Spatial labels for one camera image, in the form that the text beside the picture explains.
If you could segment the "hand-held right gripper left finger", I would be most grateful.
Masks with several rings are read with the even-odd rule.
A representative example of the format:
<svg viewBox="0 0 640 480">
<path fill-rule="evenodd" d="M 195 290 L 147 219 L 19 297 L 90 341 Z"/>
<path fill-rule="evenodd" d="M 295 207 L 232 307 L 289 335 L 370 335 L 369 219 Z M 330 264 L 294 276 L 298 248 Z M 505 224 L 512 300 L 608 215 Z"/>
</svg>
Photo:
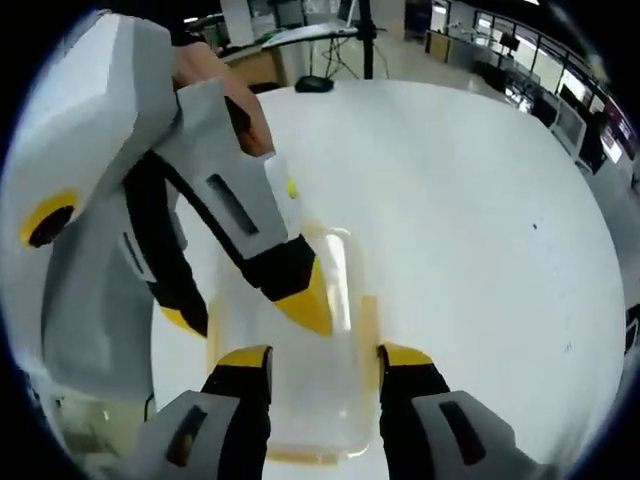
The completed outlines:
<svg viewBox="0 0 640 480">
<path fill-rule="evenodd" d="M 268 345 L 223 356 L 199 391 L 166 405 L 140 430 L 132 479 L 260 479 L 271 433 Z"/>
</svg>

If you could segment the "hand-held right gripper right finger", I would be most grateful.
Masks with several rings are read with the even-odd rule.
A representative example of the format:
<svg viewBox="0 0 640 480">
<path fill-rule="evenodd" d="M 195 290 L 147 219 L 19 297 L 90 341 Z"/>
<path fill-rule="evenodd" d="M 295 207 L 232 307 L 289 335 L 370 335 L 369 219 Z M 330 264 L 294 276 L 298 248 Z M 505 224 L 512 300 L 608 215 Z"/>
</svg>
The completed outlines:
<svg viewBox="0 0 640 480">
<path fill-rule="evenodd" d="M 449 388 L 427 354 L 383 343 L 380 435 L 391 479 L 547 479 L 553 468 L 516 445 L 512 427 Z"/>
</svg>

